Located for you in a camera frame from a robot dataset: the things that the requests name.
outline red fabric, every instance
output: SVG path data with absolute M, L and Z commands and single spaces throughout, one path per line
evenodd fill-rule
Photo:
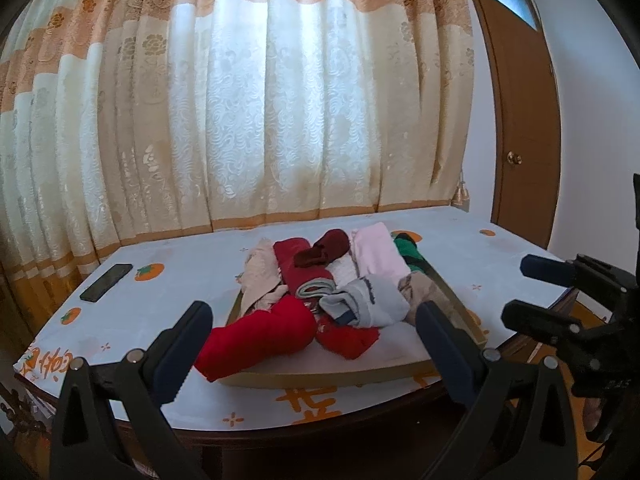
M 230 325 L 214 328 L 194 366 L 207 381 L 227 377 L 267 357 L 295 354 L 316 335 L 316 319 L 301 300 L 287 294 Z
M 316 339 L 327 350 L 346 359 L 356 359 L 364 354 L 380 337 L 380 330 L 338 326 L 326 314 L 318 321 Z
M 293 257 L 296 267 L 326 266 L 349 251 L 349 237 L 342 229 L 330 229 L 313 247 Z
M 323 266 L 296 267 L 293 259 L 300 251 L 310 249 L 311 245 L 304 238 L 289 238 L 276 242 L 273 251 L 276 253 L 282 281 L 289 286 L 289 292 L 295 294 L 300 285 L 315 278 L 332 280 L 334 277 Z

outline door knob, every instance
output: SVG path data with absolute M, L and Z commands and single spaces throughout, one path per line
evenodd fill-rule
M 507 162 L 512 166 L 519 166 L 522 164 L 522 157 L 517 153 L 509 152 L 507 153 Z

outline table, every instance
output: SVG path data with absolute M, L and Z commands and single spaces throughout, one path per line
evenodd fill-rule
M 103 364 L 120 360 L 131 348 L 146 348 L 193 300 L 209 303 L 214 325 L 223 325 L 239 290 L 236 276 L 245 253 L 260 238 L 303 236 L 313 242 L 331 228 L 348 230 L 377 221 L 391 231 L 419 235 L 420 252 L 478 316 L 488 346 L 500 347 L 506 355 L 527 341 L 500 322 L 507 301 L 519 298 L 562 312 L 575 301 L 575 291 L 520 274 L 525 254 L 550 254 L 459 209 L 272 224 L 120 248 L 65 301 L 14 365 L 15 371 L 32 392 L 55 404 L 73 356 Z M 132 263 L 137 272 L 130 272 L 98 303 L 81 301 L 81 292 L 115 263 Z M 444 393 L 439 384 L 430 386 L 435 381 L 417 376 L 347 388 L 258 390 L 208 383 L 192 369 L 175 402 L 162 411 L 178 436 L 194 446 L 260 447 L 366 424 L 400 407 L 430 402 Z M 119 420 L 127 420 L 119 402 L 113 403 L 113 411 Z

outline clothing pile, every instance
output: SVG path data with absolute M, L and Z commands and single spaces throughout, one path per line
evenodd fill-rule
M 349 235 L 327 231 L 304 238 L 264 238 L 248 253 L 239 319 L 214 328 L 195 362 L 215 381 L 276 355 L 294 354 L 315 338 L 325 349 L 356 359 L 380 328 L 415 324 L 421 303 L 452 306 L 427 275 L 429 264 L 407 234 L 393 237 L 379 222 Z

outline red sock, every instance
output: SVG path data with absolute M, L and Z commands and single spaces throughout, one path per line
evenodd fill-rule
M 301 300 L 287 294 L 270 312 L 256 310 L 228 326 L 214 328 L 194 366 L 213 382 L 267 357 L 299 352 L 315 334 L 314 315 Z
M 380 337 L 380 330 L 338 326 L 329 316 L 324 315 L 318 321 L 316 339 L 327 350 L 346 359 L 356 359 L 370 348 Z

